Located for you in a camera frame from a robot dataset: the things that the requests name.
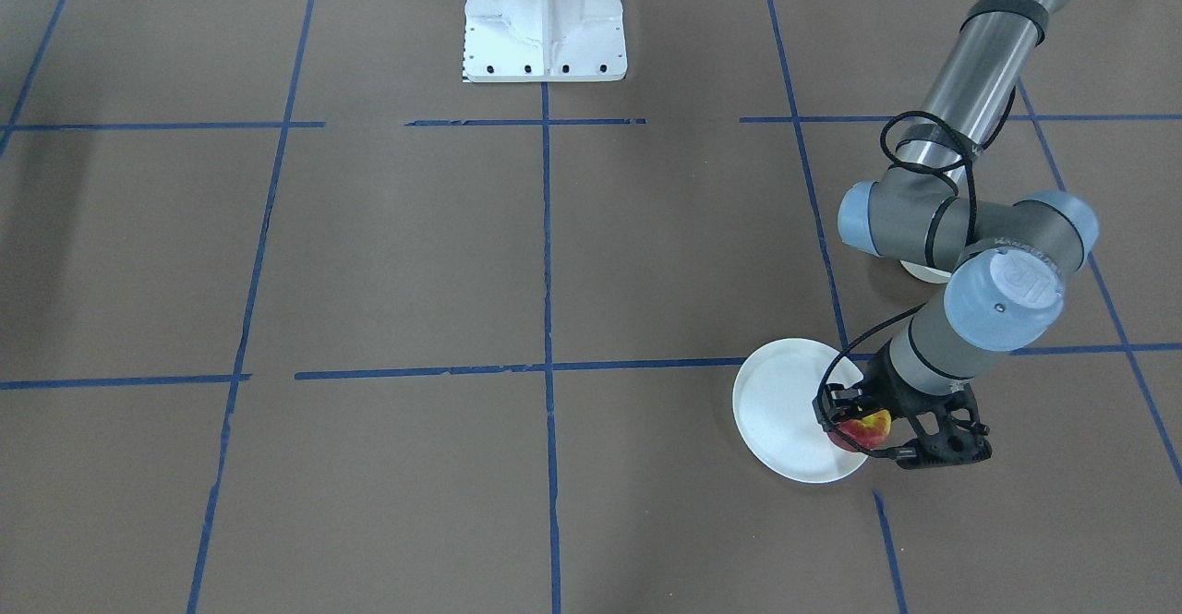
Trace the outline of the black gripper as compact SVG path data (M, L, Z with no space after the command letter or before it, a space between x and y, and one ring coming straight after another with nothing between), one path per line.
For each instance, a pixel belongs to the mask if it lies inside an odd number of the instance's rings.
M939 373L911 337L894 337L873 354L862 383L824 383L812 408L821 429L836 429L873 414L879 403L894 419L917 419L939 406Z

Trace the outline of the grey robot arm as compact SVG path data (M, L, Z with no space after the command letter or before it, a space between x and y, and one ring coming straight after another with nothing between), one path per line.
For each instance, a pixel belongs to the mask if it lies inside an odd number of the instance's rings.
M1030 54L1069 0L976 0L957 43L900 143L881 143L881 180L843 198L838 230L849 247L949 273L866 370L842 390L816 392L823 428L886 409L908 396L948 398L1056 323L1064 287L1099 235L1095 211L1065 192L1014 203L983 202L972 167L983 155Z

